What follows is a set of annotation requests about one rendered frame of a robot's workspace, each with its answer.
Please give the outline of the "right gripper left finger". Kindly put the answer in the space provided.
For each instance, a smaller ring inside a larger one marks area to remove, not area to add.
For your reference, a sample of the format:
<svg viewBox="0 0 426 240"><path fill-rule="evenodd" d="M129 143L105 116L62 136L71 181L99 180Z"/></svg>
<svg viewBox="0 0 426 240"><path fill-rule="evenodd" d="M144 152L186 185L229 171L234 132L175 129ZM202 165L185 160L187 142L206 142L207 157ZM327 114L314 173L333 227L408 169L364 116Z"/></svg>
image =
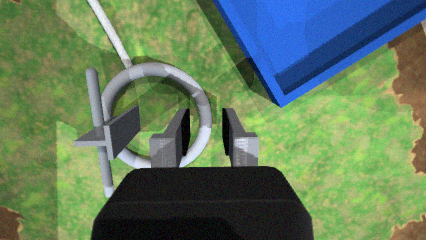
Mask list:
<svg viewBox="0 0 426 240"><path fill-rule="evenodd" d="M180 108L164 133L149 139L151 168L179 167L190 141L190 109Z"/></svg>

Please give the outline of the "blue tray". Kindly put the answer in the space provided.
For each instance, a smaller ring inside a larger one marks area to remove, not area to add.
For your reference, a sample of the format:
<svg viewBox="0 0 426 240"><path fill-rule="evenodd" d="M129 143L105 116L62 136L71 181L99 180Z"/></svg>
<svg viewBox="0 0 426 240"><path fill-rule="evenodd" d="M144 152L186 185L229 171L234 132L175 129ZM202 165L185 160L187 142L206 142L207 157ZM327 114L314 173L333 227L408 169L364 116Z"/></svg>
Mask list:
<svg viewBox="0 0 426 240"><path fill-rule="evenodd" d="M426 0L212 0L280 108L426 19Z"/></svg>

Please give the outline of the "green grass turf mat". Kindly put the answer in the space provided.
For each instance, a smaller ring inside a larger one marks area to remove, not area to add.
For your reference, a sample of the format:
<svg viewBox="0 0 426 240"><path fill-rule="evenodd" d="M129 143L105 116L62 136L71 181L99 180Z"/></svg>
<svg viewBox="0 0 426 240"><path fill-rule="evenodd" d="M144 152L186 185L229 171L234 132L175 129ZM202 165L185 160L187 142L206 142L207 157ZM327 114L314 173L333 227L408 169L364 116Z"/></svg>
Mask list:
<svg viewBox="0 0 426 240"><path fill-rule="evenodd" d="M98 0L133 65L189 74L212 111L209 140L184 167L231 167L222 108L259 137L258 166L280 170L312 217L314 240L426 240L426 34L420 23L280 108L212 0ZM87 0L0 0L0 240L90 240L107 200L85 71L100 93L125 68ZM145 76L112 117L139 105L126 146L197 104L179 83ZM188 150L187 149L187 150Z"/></svg>

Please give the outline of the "light grey ring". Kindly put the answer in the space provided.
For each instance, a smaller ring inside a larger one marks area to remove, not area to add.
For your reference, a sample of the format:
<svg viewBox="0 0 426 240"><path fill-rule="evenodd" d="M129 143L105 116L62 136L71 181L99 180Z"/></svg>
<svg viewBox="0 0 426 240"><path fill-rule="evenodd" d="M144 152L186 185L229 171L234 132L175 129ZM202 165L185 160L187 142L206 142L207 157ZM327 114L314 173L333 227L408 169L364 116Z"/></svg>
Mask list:
<svg viewBox="0 0 426 240"><path fill-rule="evenodd" d="M158 62L136 64L124 69L113 77L102 93L104 122L112 117L114 101L123 87L131 81L145 76L161 76L179 83L191 94L197 104L200 115L199 132L194 143L187 150L186 156L182 156L179 167L184 167L198 157L205 148L212 130L212 111L204 90L198 82L183 70ZM151 168L149 159L134 154L126 147L117 157L137 169Z"/></svg>

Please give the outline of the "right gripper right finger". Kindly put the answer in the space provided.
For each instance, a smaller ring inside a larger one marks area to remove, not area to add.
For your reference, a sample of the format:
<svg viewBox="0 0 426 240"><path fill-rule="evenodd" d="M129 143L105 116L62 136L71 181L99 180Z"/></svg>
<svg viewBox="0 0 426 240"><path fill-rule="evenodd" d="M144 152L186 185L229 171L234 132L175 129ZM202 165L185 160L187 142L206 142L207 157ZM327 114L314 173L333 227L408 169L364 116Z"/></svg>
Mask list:
<svg viewBox="0 0 426 240"><path fill-rule="evenodd" d="M259 137L245 132L233 108L222 108L222 138L232 166L258 166Z"/></svg>

